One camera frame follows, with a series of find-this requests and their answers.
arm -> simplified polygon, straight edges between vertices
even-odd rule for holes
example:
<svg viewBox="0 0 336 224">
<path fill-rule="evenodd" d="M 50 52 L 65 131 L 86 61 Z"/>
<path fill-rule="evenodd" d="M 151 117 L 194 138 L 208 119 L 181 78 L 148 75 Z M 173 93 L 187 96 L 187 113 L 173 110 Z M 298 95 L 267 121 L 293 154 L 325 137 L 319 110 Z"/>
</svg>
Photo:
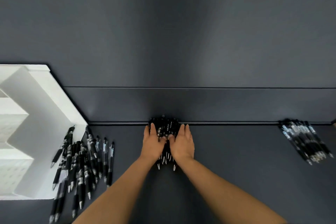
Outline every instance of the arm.
<svg viewBox="0 0 336 224">
<path fill-rule="evenodd" d="M 74 221 L 74 224 L 127 223 L 146 175 L 160 157 L 165 142 L 165 138 L 158 141 L 154 124 L 151 124 L 150 134 L 146 126 L 140 157 Z"/>
<path fill-rule="evenodd" d="M 189 125 L 181 125 L 176 140 L 168 137 L 177 164 L 199 191 L 220 221 L 227 224 L 283 224 L 287 221 L 262 202 L 220 178 L 194 160 L 194 142 Z"/>
</svg>

finger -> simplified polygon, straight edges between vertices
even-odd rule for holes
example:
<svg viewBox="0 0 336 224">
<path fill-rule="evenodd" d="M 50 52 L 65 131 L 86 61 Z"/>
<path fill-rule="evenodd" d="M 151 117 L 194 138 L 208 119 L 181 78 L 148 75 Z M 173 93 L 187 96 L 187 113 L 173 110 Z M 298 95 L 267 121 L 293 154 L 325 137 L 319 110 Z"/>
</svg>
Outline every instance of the finger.
<svg viewBox="0 0 336 224">
<path fill-rule="evenodd" d="M 180 130 L 178 131 L 178 135 L 184 136 L 184 124 L 180 126 Z"/>
<path fill-rule="evenodd" d="M 152 124 L 150 125 L 150 134 L 151 134 L 151 135 L 157 135 L 157 134 L 156 134 L 156 129 L 155 129 L 155 125 L 154 125 L 154 123 L 152 123 Z"/>
<path fill-rule="evenodd" d="M 143 137 L 145 138 L 149 137 L 149 127 L 148 126 L 145 127 L 145 131 L 143 132 Z"/>
<path fill-rule="evenodd" d="M 166 138 L 166 137 L 161 137 L 159 143 L 162 144 L 162 145 L 164 146 L 165 143 L 166 143 L 166 141 L 167 141 L 167 138 Z"/>
<path fill-rule="evenodd" d="M 190 129 L 189 129 L 189 125 L 187 124 L 187 126 L 184 129 L 184 135 L 185 137 L 187 137 L 189 139 L 191 133 L 190 133 Z"/>
<path fill-rule="evenodd" d="M 175 143 L 175 137 L 174 135 L 169 135 L 168 136 L 168 140 L 169 140 L 169 145 L 173 145 Z"/>
</svg>

dark gray table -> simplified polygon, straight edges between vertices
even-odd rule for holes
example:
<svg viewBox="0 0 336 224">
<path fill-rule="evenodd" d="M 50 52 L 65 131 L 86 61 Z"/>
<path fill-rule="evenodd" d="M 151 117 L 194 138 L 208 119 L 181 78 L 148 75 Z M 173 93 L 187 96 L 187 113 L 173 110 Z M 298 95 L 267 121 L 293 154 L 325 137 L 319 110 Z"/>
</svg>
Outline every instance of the dark gray table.
<svg viewBox="0 0 336 224">
<path fill-rule="evenodd" d="M 114 181 L 139 156 L 142 126 L 93 127 L 115 141 Z M 336 129 L 316 126 L 336 153 Z M 192 126 L 195 158 L 252 194 L 292 223 L 336 222 L 336 160 L 303 162 L 276 126 Z M 91 201 L 106 189 L 100 181 Z M 2 224 L 48 223 L 51 200 L 0 201 Z M 71 218 L 72 194 L 59 221 Z M 131 223 L 217 223 L 187 177 L 177 169 L 153 168 L 134 208 Z"/>
</svg>

metal pen tip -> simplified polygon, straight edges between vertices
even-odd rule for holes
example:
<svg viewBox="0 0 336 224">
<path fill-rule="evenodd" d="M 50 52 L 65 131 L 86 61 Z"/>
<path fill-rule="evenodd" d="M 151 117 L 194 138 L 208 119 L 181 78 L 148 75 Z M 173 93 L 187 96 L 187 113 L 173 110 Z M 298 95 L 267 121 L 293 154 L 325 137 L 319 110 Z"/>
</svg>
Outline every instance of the metal pen tip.
<svg viewBox="0 0 336 224">
<path fill-rule="evenodd" d="M 58 218 L 60 217 L 60 214 L 59 213 L 57 213 L 56 215 L 55 215 L 55 222 L 57 222 L 58 221 Z"/>
</svg>

pile of pens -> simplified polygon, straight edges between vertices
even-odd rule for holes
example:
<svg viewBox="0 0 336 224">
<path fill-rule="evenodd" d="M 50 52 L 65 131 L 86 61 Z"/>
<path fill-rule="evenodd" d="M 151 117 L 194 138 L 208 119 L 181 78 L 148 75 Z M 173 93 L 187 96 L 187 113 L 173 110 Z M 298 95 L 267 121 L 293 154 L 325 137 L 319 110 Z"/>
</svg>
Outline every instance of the pile of pens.
<svg viewBox="0 0 336 224">
<path fill-rule="evenodd" d="M 180 129 L 180 124 L 177 121 L 177 119 L 165 118 L 164 115 L 162 117 L 152 118 L 148 122 L 149 129 L 151 128 L 151 123 L 154 123 L 155 125 L 155 129 L 156 129 L 157 137 L 159 141 L 161 137 L 168 138 L 170 134 L 176 137 Z M 169 140 L 166 141 L 162 154 L 159 157 L 159 159 L 156 161 L 157 168 L 160 169 L 160 163 L 162 165 L 167 164 L 167 161 L 173 162 L 173 170 L 175 171 L 177 164 L 170 153 Z"/>
<path fill-rule="evenodd" d="M 91 193 L 96 189 L 98 181 L 104 176 L 107 187 L 112 184 L 114 142 L 107 152 L 108 142 L 104 138 L 103 152 L 100 137 L 93 138 L 89 127 L 86 127 L 87 143 L 83 141 L 72 142 L 72 134 L 75 127 L 69 128 L 63 145 L 59 148 L 52 160 L 51 167 L 59 162 L 52 189 L 58 186 L 57 194 L 54 198 L 49 223 L 57 222 L 65 202 L 65 194 L 74 190 L 72 217 L 78 213 L 78 208 L 82 209 L 86 194 L 91 199 Z"/>
<path fill-rule="evenodd" d="M 307 121 L 280 121 L 280 130 L 287 137 L 294 149 L 308 164 L 319 163 L 328 156 L 334 157 L 329 148 L 317 135 Z"/>
</svg>

